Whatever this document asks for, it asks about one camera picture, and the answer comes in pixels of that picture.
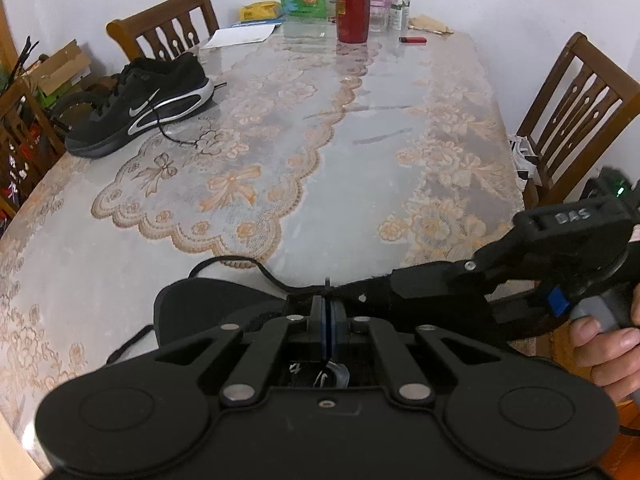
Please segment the person's right hand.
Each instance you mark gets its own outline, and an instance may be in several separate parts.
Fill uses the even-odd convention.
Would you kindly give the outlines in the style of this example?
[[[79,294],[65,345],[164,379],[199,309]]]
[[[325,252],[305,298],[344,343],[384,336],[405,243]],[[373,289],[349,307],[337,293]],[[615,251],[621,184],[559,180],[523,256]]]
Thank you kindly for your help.
[[[572,313],[570,342],[575,365],[590,369],[591,381],[614,402],[639,403],[639,286],[620,324],[601,297],[582,300]]]

